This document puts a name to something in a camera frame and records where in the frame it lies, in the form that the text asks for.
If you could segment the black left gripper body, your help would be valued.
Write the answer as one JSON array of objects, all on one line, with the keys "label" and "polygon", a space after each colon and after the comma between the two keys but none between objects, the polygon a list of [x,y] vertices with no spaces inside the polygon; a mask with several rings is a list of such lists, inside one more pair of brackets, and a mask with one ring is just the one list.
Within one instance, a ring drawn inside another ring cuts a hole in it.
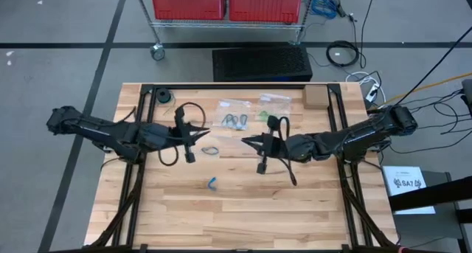
[{"label": "black left gripper body", "polygon": [[170,148],[177,147],[184,141],[184,122],[179,122],[175,127],[168,127],[164,133],[166,145]]}]

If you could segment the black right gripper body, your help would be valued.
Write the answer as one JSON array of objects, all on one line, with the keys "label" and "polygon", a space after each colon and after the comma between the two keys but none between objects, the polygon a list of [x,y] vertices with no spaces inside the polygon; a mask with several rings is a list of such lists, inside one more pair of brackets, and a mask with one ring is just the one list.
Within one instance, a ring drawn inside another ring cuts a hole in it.
[{"label": "black right gripper body", "polygon": [[286,141],[277,137],[272,136],[271,139],[271,158],[272,159],[284,159],[291,160],[290,153]]}]

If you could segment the small cardboard box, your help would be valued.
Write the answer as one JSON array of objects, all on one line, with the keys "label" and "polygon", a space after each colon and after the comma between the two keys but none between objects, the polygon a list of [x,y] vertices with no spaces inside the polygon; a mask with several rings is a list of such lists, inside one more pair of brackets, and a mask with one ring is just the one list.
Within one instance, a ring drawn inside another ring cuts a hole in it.
[{"label": "small cardboard box", "polygon": [[304,109],[324,110],[329,106],[326,86],[306,85],[302,91]]}]

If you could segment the white power strip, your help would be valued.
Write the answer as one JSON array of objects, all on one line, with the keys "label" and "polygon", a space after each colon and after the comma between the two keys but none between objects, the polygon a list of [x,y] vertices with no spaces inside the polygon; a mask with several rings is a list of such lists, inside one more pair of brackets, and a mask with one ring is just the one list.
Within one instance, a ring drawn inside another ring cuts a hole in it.
[{"label": "white power strip", "polygon": [[380,88],[380,84],[374,83],[372,87],[370,88],[370,90],[368,91],[365,99],[369,102],[373,102],[375,98],[377,97],[379,88]]}]

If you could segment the red plastic bin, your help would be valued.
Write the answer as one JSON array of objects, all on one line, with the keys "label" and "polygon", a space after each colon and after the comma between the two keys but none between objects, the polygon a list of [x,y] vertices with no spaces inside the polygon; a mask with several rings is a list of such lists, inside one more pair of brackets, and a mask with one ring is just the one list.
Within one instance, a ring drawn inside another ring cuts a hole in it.
[{"label": "red plastic bin", "polygon": [[229,0],[231,21],[296,23],[302,0]]},{"label": "red plastic bin", "polygon": [[225,0],[152,0],[158,20],[222,20]]}]

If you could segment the white label paper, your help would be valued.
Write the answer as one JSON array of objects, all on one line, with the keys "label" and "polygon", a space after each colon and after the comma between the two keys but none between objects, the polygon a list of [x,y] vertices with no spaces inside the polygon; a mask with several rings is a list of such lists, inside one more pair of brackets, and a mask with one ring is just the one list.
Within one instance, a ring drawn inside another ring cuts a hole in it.
[{"label": "white label paper", "polygon": [[383,166],[388,196],[399,195],[427,187],[419,167]]}]

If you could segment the black beam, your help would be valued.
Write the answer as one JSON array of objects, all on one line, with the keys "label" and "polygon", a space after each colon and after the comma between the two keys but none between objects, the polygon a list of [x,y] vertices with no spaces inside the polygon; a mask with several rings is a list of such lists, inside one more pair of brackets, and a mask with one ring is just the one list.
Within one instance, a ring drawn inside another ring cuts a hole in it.
[{"label": "black beam", "polygon": [[472,222],[472,208],[458,208],[460,201],[472,201],[472,176],[451,180],[446,173],[427,173],[423,179],[393,179],[388,192],[399,229]]}]

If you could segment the grey metal side cart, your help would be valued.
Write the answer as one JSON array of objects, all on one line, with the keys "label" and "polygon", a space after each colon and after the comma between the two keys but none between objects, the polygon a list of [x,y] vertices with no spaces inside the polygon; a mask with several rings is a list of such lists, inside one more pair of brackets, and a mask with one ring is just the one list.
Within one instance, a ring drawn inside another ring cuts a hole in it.
[{"label": "grey metal side cart", "polygon": [[[451,181],[449,173],[421,171],[427,187]],[[457,241],[461,253],[470,253],[470,245],[464,226],[458,218],[457,202],[438,204],[430,207],[407,209],[393,213],[399,235],[405,238],[423,236],[428,239],[451,238]]]}]

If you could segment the black aluminium table frame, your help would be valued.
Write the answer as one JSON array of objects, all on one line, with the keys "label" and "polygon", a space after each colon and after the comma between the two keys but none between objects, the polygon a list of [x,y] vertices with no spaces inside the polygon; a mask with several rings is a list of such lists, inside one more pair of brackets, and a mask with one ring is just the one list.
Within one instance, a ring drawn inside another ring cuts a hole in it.
[{"label": "black aluminium table frame", "polygon": [[[306,85],[327,87],[329,106],[324,110],[304,109],[302,91]],[[197,124],[206,113],[206,124],[221,146],[219,157],[194,153],[188,164],[183,150],[165,150],[147,158],[142,191],[137,205],[126,213],[112,243],[133,249],[146,245],[161,249],[234,249],[236,251],[339,250],[343,245],[375,245],[371,231],[342,195],[347,182],[362,198],[377,227],[391,242],[397,230],[390,210],[384,179],[375,154],[352,172],[335,158],[323,162],[295,164],[290,173],[277,160],[268,161],[264,175],[256,171],[255,151],[241,139],[265,132],[257,121],[257,101],[261,94],[290,97],[291,133],[334,131],[366,119],[361,90],[355,83],[249,83],[171,84],[175,106],[155,108],[153,120],[173,123],[173,110],[184,105],[187,120]],[[218,101],[244,100],[251,103],[248,128],[237,131],[213,125]],[[211,191],[207,184],[217,180]]]}]

